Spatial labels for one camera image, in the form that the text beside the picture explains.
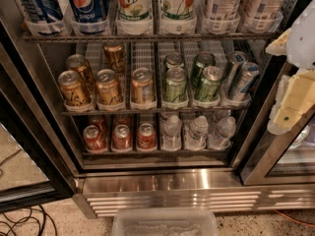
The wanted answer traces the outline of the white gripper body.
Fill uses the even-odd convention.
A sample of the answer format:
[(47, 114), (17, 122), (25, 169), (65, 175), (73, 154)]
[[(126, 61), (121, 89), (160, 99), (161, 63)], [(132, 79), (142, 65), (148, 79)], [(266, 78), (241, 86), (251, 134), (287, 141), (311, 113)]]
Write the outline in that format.
[(291, 26), (286, 43), (287, 61), (300, 69), (315, 68), (315, 0)]

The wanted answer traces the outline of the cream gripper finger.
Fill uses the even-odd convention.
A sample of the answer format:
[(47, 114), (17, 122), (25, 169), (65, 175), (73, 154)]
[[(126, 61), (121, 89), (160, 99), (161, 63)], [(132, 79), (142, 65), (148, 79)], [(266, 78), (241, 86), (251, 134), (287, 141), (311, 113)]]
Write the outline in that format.
[(286, 43), (290, 32), (291, 29), (284, 31), (276, 40), (266, 47), (266, 52), (275, 56), (286, 55)]
[(283, 75), (276, 93), (267, 130), (282, 135), (292, 129), (315, 104), (315, 70), (299, 69), (293, 76)]

